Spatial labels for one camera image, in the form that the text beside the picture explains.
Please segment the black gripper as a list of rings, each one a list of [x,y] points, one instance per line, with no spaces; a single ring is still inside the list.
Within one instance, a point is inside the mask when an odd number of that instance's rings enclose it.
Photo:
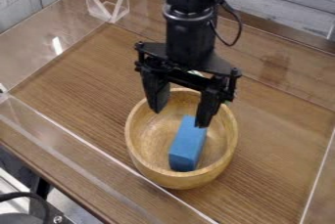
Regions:
[[[195,126],[206,128],[220,106],[234,100],[237,79],[241,71],[214,52],[214,41],[225,42],[217,32],[217,8],[197,13],[182,13],[163,7],[166,41],[138,42],[139,58],[135,70],[150,109],[159,113],[169,100],[170,84],[177,83],[201,93],[195,110]],[[197,70],[203,77],[187,73]]]

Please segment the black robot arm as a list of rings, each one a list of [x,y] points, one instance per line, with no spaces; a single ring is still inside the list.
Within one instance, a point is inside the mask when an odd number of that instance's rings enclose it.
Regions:
[[[195,126],[210,124],[221,104],[233,101],[241,70],[214,52],[222,38],[217,32],[218,9],[225,0],[166,0],[162,15],[166,20],[166,41],[138,42],[139,72],[150,109],[166,107],[173,83],[199,92]]]

